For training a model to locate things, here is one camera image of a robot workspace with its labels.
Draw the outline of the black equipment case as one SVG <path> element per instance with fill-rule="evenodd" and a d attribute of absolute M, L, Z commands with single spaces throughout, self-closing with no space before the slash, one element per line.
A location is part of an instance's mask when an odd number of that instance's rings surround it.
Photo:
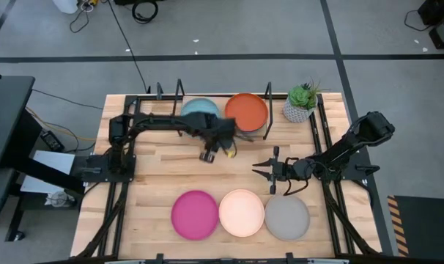
<path fill-rule="evenodd" d="M 425 0 L 418 14 L 426 26 L 431 26 L 429 36 L 436 49 L 444 49 L 444 0 Z"/>

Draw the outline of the magenta plate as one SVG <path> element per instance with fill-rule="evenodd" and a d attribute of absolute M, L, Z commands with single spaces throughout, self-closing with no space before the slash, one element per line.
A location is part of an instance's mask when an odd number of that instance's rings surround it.
<path fill-rule="evenodd" d="M 181 237 L 192 241 L 204 240 L 218 225 L 218 204 L 205 191 L 187 191 L 173 204 L 171 223 Z"/>

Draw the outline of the gray plate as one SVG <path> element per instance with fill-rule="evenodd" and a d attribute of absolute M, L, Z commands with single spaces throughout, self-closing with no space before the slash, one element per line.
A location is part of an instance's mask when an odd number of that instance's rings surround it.
<path fill-rule="evenodd" d="M 308 207 L 298 197 L 276 195 L 265 206 L 264 222 L 280 240 L 300 240 L 308 232 L 310 221 Z"/>

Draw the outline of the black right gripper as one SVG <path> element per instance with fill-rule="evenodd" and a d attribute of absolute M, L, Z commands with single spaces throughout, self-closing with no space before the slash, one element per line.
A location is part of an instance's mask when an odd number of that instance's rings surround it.
<path fill-rule="evenodd" d="M 276 182 L 288 182 L 289 186 L 284 194 L 297 194 L 308 187 L 308 181 L 314 171 L 314 161 L 311 159 L 286 158 L 284 162 L 278 160 L 280 148 L 273 148 L 273 157 L 270 160 L 253 164 L 253 166 L 271 166 L 272 172 L 263 172 L 253 169 L 253 172 L 261 175 L 271 182 L 270 194 L 276 194 Z M 292 181 L 304 181 L 304 187 L 292 190 Z"/>

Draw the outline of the succulent in white patterned pot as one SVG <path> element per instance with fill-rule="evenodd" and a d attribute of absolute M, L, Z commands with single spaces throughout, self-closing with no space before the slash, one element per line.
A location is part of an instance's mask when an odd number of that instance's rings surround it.
<path fill-rule="evenodd" d="M 301 123 L 309 119 L 319 105 L 319 95 L 328 91 L 319 87 L 320 82 L 309 82 L 291 88 L 283 107 L 283 114 L 288 121 Z"/>

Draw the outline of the white bucket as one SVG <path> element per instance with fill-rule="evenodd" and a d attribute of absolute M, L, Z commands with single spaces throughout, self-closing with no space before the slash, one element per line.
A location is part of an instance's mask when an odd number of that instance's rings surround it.
<path fill-rule="evenodd" d="M 78 10 L 78 0 L 52 0 L 60 12 L 74 14 Z"/>

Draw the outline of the white board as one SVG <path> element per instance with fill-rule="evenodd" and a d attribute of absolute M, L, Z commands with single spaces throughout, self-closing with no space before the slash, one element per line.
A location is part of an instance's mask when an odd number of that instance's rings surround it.
<path fill-rule="evenodd" d="M 33 159 L 46 166 L 52 167 L 65 174 L 69 174 L 75 156 L 68 153 L 55 153 L 44 150 L 36 150 Z M 54 194 L 58 191 L 63 191 L 63 188 L 46 183 L 30 175 L 26 175 L 21 185 L 22 192 Z"/>

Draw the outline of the blue plate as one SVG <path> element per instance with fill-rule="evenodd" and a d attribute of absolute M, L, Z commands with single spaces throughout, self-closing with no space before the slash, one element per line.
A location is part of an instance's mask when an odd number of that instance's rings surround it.
<path fill-rule="evenodd" d="M 220 110 L 217 105 L 210 99 L 206 98 L 196 98 L 189 100 L 187 103 L 184 103 L 181 108 L 180 114 L 182 116 L 185 116 L 193 112 L 204 112 L 208 114 L 214 114 L 217 117 L 221 116 Z"/>

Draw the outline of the black hazard striped mat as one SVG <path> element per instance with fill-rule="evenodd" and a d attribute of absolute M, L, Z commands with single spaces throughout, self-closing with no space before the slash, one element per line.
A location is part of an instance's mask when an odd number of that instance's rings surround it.
<path fill-rule="evenodd" d="M 444 260 L 444 199 L 389 196 L 400 257 Z"/>

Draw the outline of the peach plate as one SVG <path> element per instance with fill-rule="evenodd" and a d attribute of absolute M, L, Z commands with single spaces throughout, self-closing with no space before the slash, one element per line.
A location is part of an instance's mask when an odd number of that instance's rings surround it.
<path fill-rule="evenodd" d="M 249 237 L 258 232 L 264 223 L 264 205 L 255 193 L 236 189 L 221 200 L 219 220 L 231 235 Z"/>

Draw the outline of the black desk stand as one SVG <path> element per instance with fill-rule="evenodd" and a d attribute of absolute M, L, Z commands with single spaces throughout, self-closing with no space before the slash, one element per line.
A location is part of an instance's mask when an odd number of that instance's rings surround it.
<path fill-rule="evenodd" d="M 10 195 L 23 196 L 16 183 L 20 173 L 61 187 L 74 197 L 84 195 L 78 178 L 29 157 L 42 130 L 26 110 L 34 82 L 32 76 L 0 78 L 0 213 Z"/>

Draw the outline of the black power adapter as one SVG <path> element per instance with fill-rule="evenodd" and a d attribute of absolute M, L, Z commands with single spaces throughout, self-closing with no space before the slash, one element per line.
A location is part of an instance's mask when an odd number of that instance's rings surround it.
<path fill-rule="evenodd" d="M 40 138 L 53 152 L 63 153 L 65 146 L 59 141 L 56 135 L 52 131 L 43 131 L 40 134 Z"/>

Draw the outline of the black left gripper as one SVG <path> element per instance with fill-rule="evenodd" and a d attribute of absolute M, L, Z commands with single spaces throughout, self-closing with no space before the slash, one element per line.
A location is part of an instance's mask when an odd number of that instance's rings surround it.
<path fill-rule="evenodd" d="M 215 114 L 205 114 L 204 121 L 203 140 L 204 148 L 207 151 L 218 151 L 219 149 L 226 151 L 232 147 L 234 138 L 245 142 L 254 142 L 248 133 L 243 131 L 236 133 L 234 119 L 224 119 Z"/>

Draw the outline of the orange plate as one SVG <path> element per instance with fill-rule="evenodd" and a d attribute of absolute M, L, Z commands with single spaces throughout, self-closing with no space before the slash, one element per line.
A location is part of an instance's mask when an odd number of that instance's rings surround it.
<path fill-rule="evenodd" d="M 232 96 L 225 105 L 225 117 L 235 118 L 237 127 L 244 132 L 259 130 L 266 122 L 266 103 L 255 94 L 239 93 Z"/>

